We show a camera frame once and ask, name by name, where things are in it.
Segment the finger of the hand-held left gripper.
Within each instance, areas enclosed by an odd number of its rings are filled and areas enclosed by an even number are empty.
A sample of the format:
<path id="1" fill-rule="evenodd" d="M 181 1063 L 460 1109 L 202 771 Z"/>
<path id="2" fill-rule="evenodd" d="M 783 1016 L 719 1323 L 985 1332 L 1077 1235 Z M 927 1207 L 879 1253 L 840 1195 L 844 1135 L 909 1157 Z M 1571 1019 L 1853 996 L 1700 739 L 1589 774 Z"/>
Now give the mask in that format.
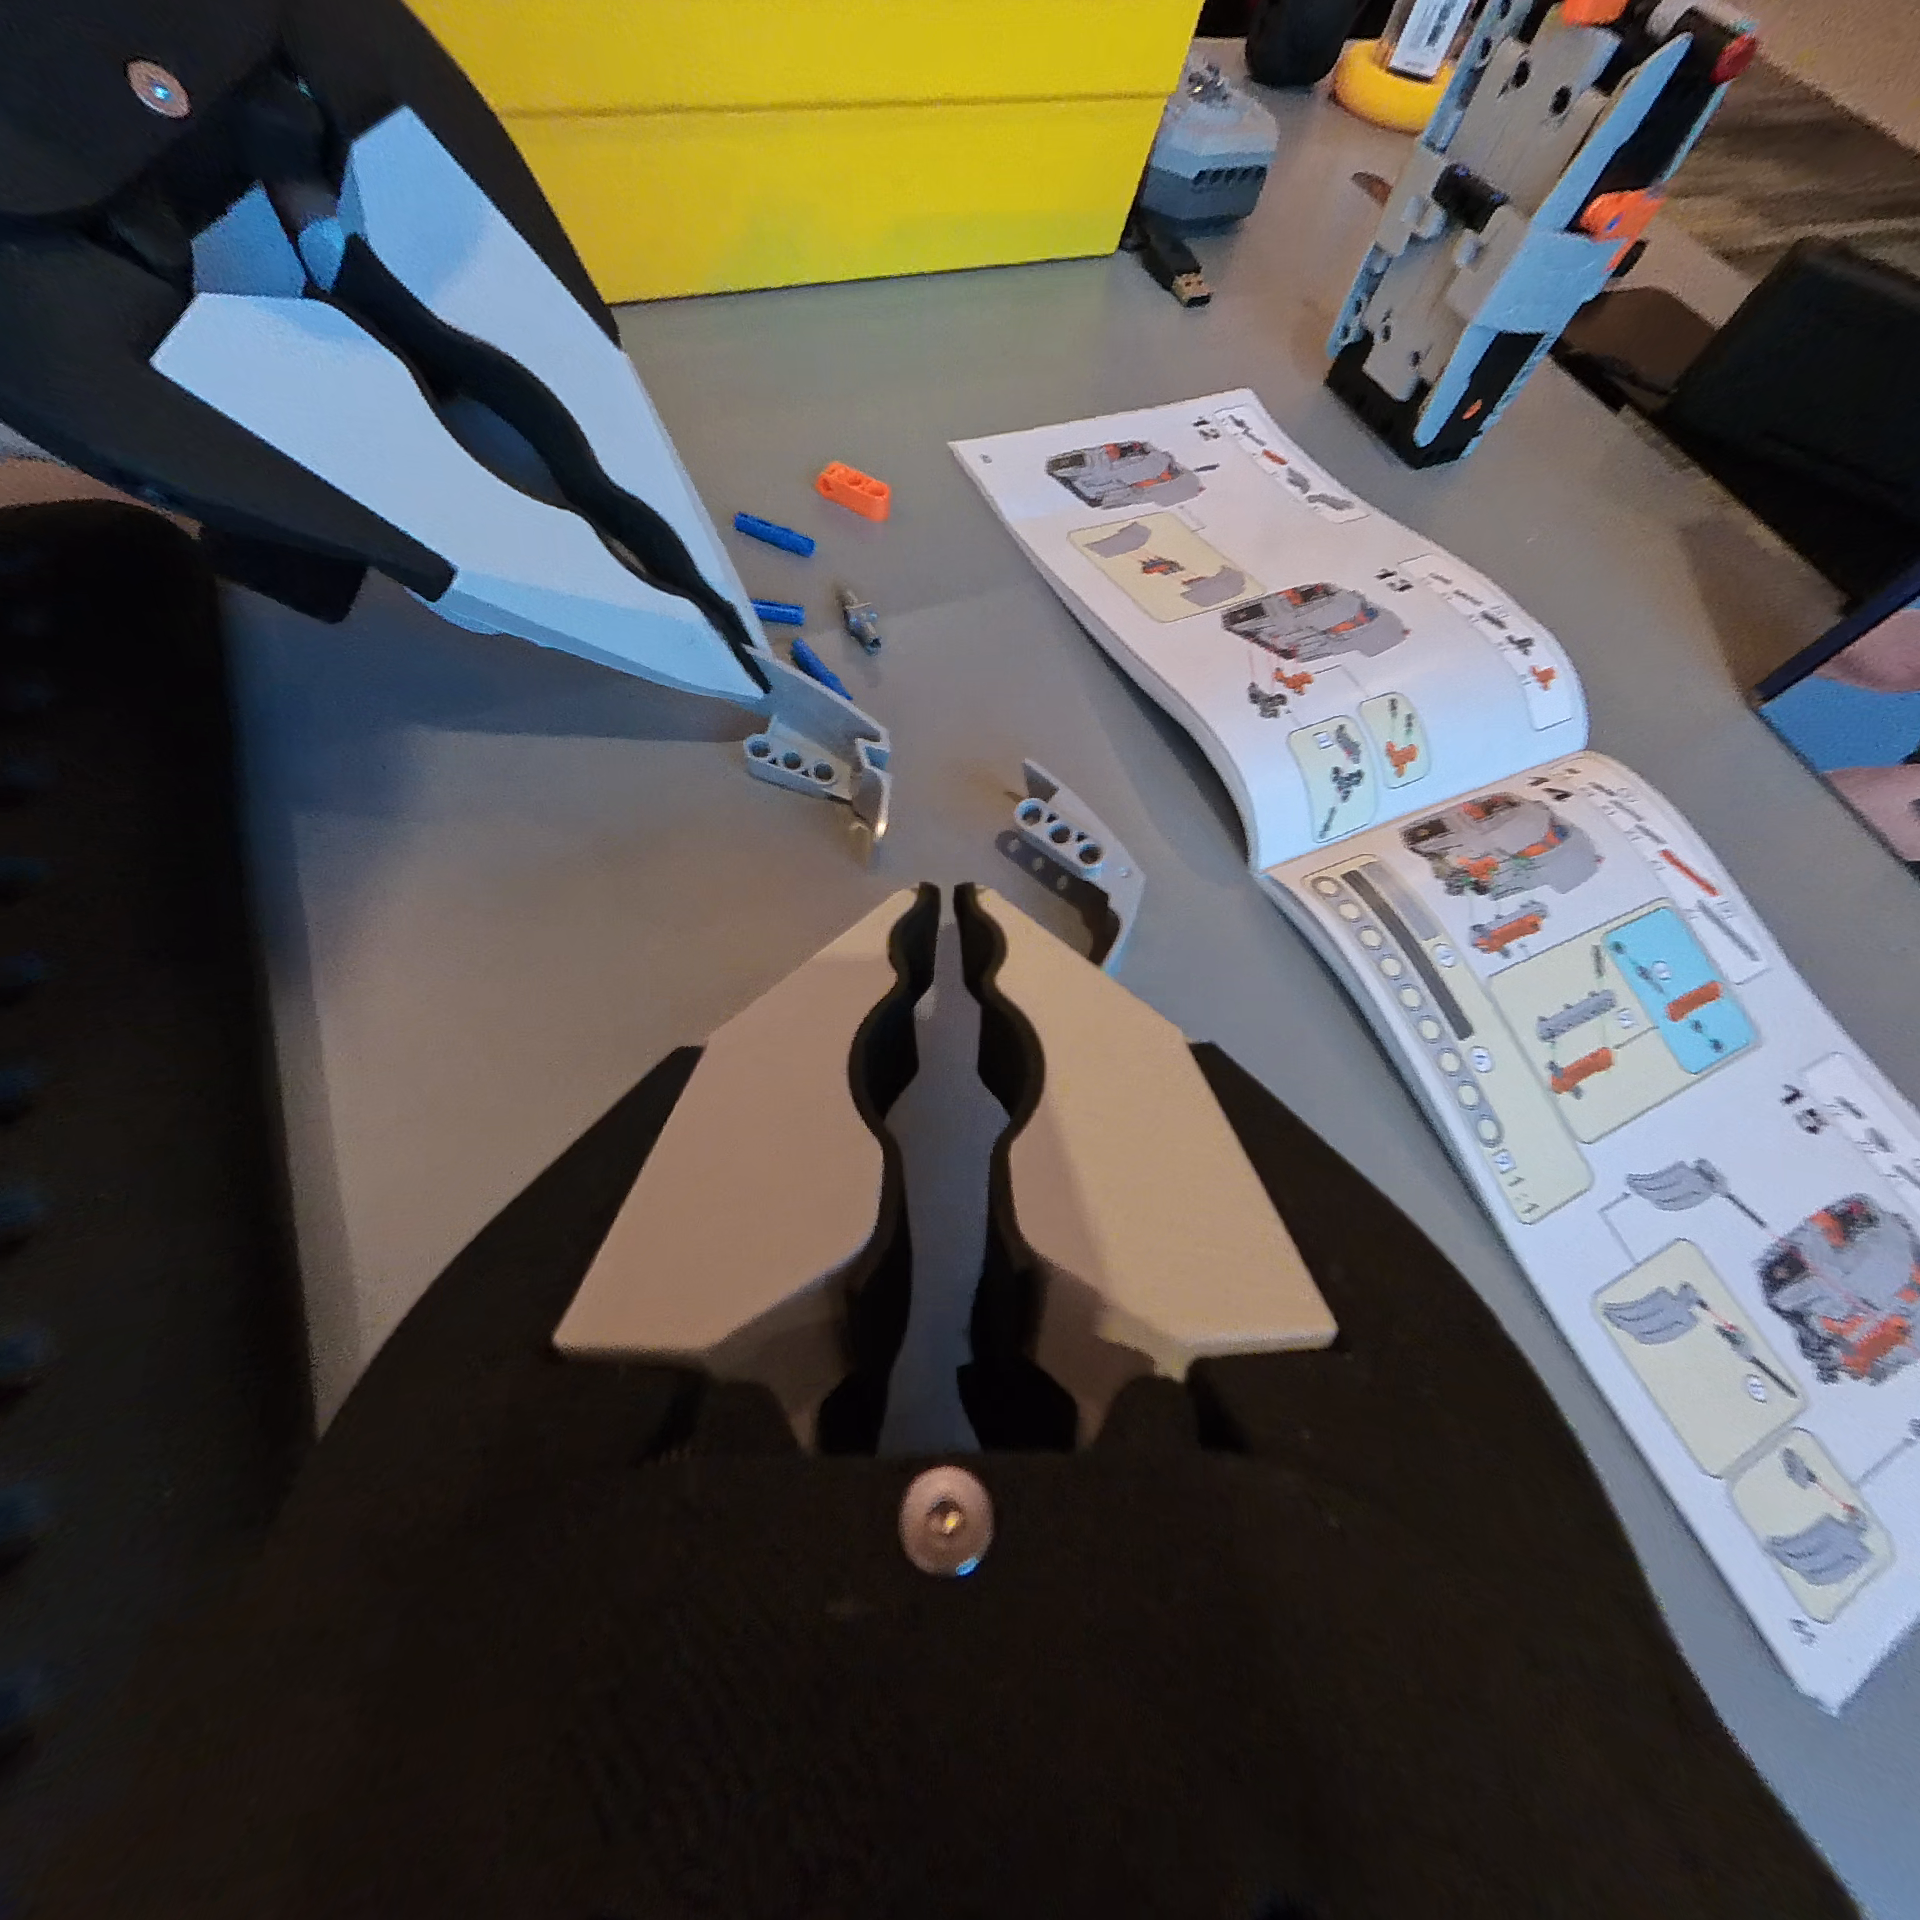
<path id="1" fill-rule="evenodd" d="M 331 304 L 195 295 L 153 366 L 452 567 L 439 612 L 741 705 L 764 688 L 708 620 L 447 431 L 401 359 Z"/>
<path id="2" fill-rule="evenodd" d="M 425 412 L 401 478 L 362 497 L 452 569 L 432 611 L 690 693 L 769 693 L 711 516 L 628 355 L 411 109 L 355 140 L 327 287 L 435 397 L 473 399 L 544 488 Z"/>

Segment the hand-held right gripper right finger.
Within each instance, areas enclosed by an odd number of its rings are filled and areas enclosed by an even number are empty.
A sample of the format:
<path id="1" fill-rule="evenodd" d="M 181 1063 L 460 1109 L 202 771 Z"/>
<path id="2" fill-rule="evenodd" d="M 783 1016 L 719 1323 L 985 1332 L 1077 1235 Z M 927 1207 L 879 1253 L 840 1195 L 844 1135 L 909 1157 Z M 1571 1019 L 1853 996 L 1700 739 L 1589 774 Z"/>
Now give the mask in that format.
<path id="1" fill-rule="evenodd" d="M 1320 1353 L 1314 1285 L 1177 1024 L 989 886 L 956 889 L 999 1101 L 957 1391 L 983 1448 L 1091 1443 L 1141 1379 Z"/>

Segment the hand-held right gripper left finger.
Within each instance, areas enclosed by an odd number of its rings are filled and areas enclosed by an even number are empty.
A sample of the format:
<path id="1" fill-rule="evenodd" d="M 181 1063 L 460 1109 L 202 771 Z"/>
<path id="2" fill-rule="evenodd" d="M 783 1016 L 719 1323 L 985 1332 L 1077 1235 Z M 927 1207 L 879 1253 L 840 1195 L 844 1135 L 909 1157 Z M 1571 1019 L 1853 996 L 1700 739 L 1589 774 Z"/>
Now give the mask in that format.
<path id="1" fill-rule="evenodd" d="M 699 1048 L 553 1343 L 767 1387 L 868 1448 L 909 1307 L 901 1150 L 941 893 L 888 896 Z"/>

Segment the yellow plastic bin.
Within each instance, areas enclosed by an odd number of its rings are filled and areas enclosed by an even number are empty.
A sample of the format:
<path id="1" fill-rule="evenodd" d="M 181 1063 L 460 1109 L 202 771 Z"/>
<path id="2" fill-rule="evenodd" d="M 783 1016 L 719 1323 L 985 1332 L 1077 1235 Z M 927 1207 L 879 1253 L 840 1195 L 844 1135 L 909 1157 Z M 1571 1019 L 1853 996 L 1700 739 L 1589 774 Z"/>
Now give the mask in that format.
<path id="1" fill-rule="evenodd" d="M 610 304 L 1107 255 L 1199 3 L 420 3 Z"/>

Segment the grey curved panel brick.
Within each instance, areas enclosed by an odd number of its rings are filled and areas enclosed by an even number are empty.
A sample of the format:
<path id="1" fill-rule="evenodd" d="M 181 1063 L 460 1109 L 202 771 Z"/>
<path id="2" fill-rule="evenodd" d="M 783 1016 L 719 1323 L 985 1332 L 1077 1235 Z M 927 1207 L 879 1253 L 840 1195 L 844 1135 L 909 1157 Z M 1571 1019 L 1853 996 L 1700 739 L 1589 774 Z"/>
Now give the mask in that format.
<path id="1" fill-rule="evenodd" d="M 1091 965 L 1115 973 L 1138 920 L 1145 873 L 1093 807 L 1055 772 L 1023 758 L 1023 777 L 1025 792 L 1010 822 L 997 831 L 994 845 L 1012 865 L 1075 907 L 1088 928 Z"/>
<path id="2" fill-rule="evenodd" d="M 893 809 L 890 728 L 804 667 L 764 649 L 754 649 L 752 661 L 767 694 L 759 732 L 744 743 L 751 772 L 844 804 L 856 855 L 871 865 Z"/>

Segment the white instruction booklet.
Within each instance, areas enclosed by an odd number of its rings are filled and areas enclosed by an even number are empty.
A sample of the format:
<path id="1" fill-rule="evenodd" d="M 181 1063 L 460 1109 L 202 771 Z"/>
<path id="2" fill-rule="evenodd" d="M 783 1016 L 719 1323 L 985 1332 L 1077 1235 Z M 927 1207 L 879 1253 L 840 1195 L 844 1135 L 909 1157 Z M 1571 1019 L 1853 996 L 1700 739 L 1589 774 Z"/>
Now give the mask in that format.
<path id="1" fill-rule="evenodd" d="M 1919 1133 L 1559 637 L 1249 390 L 954 456 L 1232 792 L 1571 1350 L 1828 1711 L 1915 1629 Z"/>

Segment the partly built toy robot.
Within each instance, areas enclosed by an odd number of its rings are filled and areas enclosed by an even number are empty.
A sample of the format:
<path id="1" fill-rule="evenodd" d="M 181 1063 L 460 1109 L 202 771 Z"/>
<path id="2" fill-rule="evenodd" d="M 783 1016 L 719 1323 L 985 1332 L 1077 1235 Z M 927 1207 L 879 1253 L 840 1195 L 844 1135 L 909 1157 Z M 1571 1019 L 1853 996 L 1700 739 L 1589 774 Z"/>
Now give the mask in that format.
<path id="1" fill-rule="evenodd" d="M 1466 459 L 1757 47 L 1733 4 L 1484 4 L 1329 336 L 1330 390 L 1407 465 Z"/>

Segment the grey desk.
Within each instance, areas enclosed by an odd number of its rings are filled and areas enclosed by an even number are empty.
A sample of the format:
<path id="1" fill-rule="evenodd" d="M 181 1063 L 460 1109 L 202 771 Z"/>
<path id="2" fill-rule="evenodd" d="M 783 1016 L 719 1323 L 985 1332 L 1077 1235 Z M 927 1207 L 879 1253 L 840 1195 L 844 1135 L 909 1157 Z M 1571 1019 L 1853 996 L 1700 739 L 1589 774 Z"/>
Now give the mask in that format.
<path id="1" fill-rule="evenodd" d="M 432 1278 L 672 1046 L 914 879 L 981 878 L 1075 936 L 994 845 L 1042 761 L 1143 861 L 1120 977 L 1272 1086 L 1503 1317 L 1603 1476 L 1720 1715 L 1864 1908 L 1915 1916 L 1915 1640 L 1840 1717 L 1801 1699 L 1669 1509 L 1371 1028 L 1244 868 L 1188 736 L 1075 625 L 948 441 L 1253 389 L 1367 501 L 1567 645 L 1600 747 L 1713 844 L 1809 985 L 1915 1097 L 1915 884 L 1751 715 L 1833 590 L 1639 422 L 1546 368 L 1466 464 L 1402 468 L 1327 390 L 1403 140 L 1279 99 L 1281 166 L 1181 310 L 1122 253 L 636 304 L 628 355 L 744 583 L 893 734 L 875 861 L 752 779 L 727 713 L 385 585 L 341 625 L 232 598 L 247 815 L 320 1420 Z M 859 518 L 847 462 L 893 492 Z M 819 541 L 794 557 L 736 512 Z M 875 655 L 834 587 L 881 617 Z"/>

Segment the grey battery box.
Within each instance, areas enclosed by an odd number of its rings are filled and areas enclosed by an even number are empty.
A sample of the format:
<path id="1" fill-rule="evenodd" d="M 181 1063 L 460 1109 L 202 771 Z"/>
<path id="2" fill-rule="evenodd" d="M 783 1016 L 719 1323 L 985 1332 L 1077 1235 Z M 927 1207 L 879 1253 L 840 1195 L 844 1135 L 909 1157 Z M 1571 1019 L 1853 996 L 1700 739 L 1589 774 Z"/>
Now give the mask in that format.
<path id="1" fill-rule="evenodd" d="M 1272 109 L 1211 61 L 1188 63 L 1162 111 L 1137 192 L 1141 212 L 1181 232 L 1219 232 L 1263 198 L 1281 143 Z"/>

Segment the blue toy robot box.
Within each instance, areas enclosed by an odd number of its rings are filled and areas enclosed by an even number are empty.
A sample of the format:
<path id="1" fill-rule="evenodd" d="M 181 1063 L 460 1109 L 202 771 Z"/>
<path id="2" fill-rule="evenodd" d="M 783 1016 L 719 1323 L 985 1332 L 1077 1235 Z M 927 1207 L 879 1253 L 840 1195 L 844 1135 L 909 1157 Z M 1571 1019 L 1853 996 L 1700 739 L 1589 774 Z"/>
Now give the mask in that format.
<path id="1" fill-rule="evenodd" d="M 1767 671 L 1749 701 L 1919 873 L 1919 565 Z"/>

